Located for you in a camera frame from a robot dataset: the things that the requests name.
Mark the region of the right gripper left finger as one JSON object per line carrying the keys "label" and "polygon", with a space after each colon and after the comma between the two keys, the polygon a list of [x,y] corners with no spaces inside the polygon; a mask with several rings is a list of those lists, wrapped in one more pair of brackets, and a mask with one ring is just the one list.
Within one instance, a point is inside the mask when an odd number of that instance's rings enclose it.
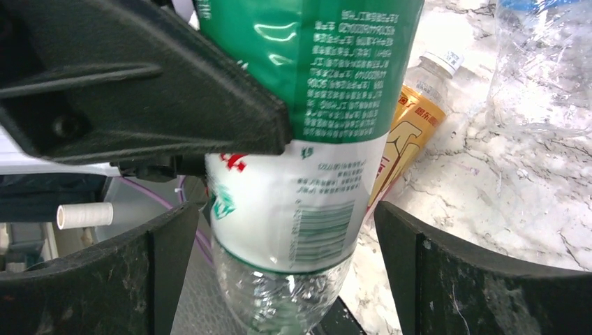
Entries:
{"label": "right gripper left finger", "polygon": [[169,334],[200,208],[189,202],[113,238],[1,274],[2,334]]}

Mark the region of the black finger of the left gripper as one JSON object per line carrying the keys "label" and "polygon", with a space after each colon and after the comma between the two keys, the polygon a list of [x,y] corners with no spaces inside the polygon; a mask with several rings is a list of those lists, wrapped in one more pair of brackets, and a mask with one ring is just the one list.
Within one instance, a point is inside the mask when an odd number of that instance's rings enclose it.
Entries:
{"label": "black finger of the left gripper", "polygon": [[276,155],[292,140],[279,98],[152,1],[2,1],[1,125],[69,165]]}

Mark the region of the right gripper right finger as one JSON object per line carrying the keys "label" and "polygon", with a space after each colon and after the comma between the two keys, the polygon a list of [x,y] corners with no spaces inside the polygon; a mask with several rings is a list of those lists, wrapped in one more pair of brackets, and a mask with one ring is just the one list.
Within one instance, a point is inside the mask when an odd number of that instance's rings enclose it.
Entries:
{"label": "right gripper right finger", "polygon": [[501,255],[389,202],[376,232],[404,334],[590,334],[591,274]]}

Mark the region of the green white label bottle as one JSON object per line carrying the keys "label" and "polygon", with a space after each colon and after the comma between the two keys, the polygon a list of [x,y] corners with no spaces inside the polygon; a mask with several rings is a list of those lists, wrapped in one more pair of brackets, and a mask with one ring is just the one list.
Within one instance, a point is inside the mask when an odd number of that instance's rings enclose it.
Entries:
{"label": "green white label bottle", "polygon": [[348,273],[422,1],[197,1],[200,30],[286,102],[279,156],[206,157],[212,257],[249,334],[305,334]]}

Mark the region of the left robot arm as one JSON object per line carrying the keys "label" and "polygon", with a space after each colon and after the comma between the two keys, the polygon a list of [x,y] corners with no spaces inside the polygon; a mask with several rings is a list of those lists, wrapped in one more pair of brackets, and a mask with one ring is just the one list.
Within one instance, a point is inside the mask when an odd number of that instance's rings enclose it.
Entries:
{"label": "left robot arm", "polygon": [[286,104],[170,1],[1,2],[1,173],[202,176],[278,156]]}

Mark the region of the white paper roll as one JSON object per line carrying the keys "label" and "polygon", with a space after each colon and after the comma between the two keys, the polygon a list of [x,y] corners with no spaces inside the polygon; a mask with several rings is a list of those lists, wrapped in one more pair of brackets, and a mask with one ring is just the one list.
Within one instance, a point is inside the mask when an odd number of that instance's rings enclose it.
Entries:
{"label": "white paper roll", "polygon": [[60,230],[110,225],[113,219],[114,208],[110,202],[62,204],[56,216]]}

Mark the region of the gold red drink bottle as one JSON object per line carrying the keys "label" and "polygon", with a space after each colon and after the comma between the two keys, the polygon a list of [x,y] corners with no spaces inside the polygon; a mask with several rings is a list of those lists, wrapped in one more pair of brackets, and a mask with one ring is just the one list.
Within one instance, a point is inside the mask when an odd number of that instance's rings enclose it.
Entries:
{"label": "gold red drink bottle", "polygon": [[406,71],[365,219],[446,120],[447,84],[463,62],[458,51],[427,50],[419,64]]}

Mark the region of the blue label clear bottle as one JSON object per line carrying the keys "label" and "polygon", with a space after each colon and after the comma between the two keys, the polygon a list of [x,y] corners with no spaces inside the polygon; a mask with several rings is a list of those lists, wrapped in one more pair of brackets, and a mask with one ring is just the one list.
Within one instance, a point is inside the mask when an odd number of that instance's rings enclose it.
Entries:
{"label": "blue label clear bottle", "polygon": [[487,121],[497,132],[591,133],[591,2],[498,1]]}

